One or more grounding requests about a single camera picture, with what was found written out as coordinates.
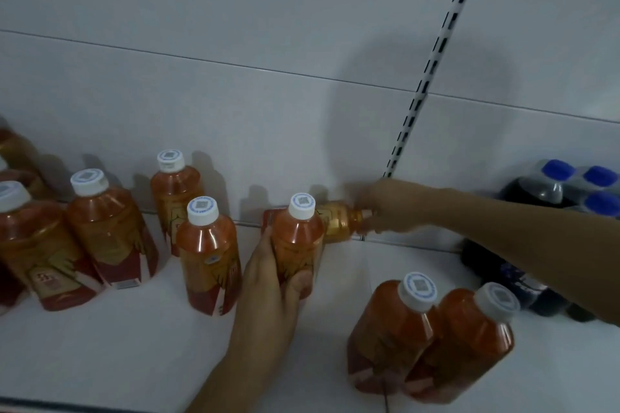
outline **white shelf back panel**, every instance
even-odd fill
[[[450,0],[0,0],[0,28],[415,89]]]
[[[468,0],[430,91],[620,121],[620,0]]]
[[[494,196],[540,159],[620,172],[620,124],[429,95],[393,177]],[[370,239],[451,250],[460,237],[437,228]]]
[[[0,34],[0,114],[50,182],[103,167],[152,208],[156,155],[182,150],[237,220],[298,191],[346,197],[385,167],[410,93],[124,49]]]

